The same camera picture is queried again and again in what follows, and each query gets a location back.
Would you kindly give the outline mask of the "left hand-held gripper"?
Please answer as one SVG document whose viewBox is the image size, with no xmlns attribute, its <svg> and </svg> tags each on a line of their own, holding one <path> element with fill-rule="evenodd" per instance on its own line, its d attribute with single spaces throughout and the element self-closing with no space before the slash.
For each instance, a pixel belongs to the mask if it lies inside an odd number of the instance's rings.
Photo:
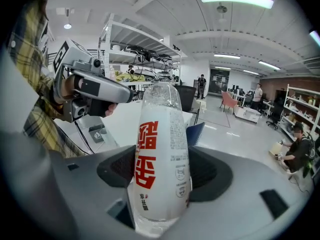
<svg viewBox="0 0 320 240">
<path fill-rule="evenodd" d="M 105 77 L 103 62 L 73 40 L 64 41 L 52 64 L 53 93 L 63 100 L 63 119 L 69 123 L 85 115 L 104 117 L 111 103 L 129 103 L 133 99 L 130 88 Z M 81 78 L 82 84 L 72 95 L 63 95 L 63 79 L 69 75 Z"/>
</svg>

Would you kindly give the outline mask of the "person's left hand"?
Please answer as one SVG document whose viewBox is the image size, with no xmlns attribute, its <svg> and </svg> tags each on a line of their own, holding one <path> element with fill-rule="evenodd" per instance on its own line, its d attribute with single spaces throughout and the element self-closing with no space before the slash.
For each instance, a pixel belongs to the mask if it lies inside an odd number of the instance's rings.
<svg viewBox="0 0 320 240">
<path fill-rule="evenodd" d="M 62 97 L 68 98 L 69 96 L 73 96 L 76 86 L 81 88 L 82 83 L 83 83 L 83 78 L 79 78 L 77 80 L 74 75 L 69 76 L 67 79 L 63 79 L 61 82 L 61 91 L 60 91 Z M 104 117 L 111 116 L 116 108 L 117 108 L 116 103 L 112 103 L 111 105 L 109 105 L 108 109 L 105 111 Z"/>
</svg>

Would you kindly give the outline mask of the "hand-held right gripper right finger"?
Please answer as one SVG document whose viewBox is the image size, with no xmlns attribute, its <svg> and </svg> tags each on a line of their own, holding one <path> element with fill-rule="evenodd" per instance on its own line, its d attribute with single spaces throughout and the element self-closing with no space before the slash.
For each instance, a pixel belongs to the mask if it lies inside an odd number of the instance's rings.
<svg viewBox="0 0 320 240">
<path fill-rule="evenodd" d="M 297 218 L 308 201 L 288 177 L 267 165 L 245 157 L 193 146 L 226 163 L 233 178 L 217 199 L 191 202 L 183 216 L 163 235 L 164 240 L 274 240 Z M 274 219 L 260 193 L 275 190 L 288 209 Z"/>
</svg>

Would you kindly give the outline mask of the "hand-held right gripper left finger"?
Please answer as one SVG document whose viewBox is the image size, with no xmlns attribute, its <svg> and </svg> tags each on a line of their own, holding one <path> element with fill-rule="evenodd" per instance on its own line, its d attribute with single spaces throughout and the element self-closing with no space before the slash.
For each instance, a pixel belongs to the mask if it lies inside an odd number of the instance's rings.
<svg viewBox="0 0 320 240">
<path fill-rule="evenodd" d="M 138 240 L 127 187 L 133 177 L 134 145 L 87 156 L 49 157 L 54 176 L 77 227 L 79 240 Z"/>
</svg>

